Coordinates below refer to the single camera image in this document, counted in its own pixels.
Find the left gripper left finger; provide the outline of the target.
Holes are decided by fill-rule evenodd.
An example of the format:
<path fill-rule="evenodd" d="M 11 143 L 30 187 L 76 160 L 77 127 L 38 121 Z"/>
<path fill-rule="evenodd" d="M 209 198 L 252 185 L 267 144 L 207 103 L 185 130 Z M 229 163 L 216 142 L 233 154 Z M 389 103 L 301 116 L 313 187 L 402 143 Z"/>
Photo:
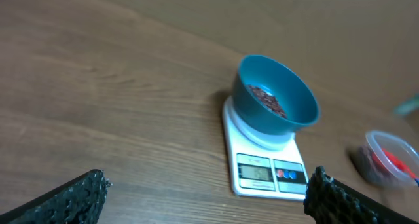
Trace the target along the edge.
<path fill-rule="evenodd" d="M 111 182 L 93 169 L 1 215 L 9 224 L 96 224 Z"/>

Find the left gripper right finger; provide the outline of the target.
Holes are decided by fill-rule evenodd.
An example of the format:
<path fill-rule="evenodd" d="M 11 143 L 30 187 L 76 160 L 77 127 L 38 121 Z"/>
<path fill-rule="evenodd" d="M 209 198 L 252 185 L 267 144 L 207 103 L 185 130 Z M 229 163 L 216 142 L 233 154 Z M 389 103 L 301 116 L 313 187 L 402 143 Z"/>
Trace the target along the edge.
<path fill-rule="evenodd" d="M 309 179 L 303 204 L 316 224 L 418 224 L 328 176 L 322 166 Z"/>

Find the red scoop with blue handle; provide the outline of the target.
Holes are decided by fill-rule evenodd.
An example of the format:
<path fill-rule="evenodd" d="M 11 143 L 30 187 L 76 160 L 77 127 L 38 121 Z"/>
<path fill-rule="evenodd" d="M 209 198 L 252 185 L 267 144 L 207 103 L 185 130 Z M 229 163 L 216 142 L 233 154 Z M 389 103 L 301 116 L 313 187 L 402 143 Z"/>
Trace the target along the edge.
<path fill-rule="evenodd" d="M 418 183 L 418 176 L 402 160 L 385 149 L 383 149 L 383 152 L 395 167 L 409 175 L 416 183 Z"/>

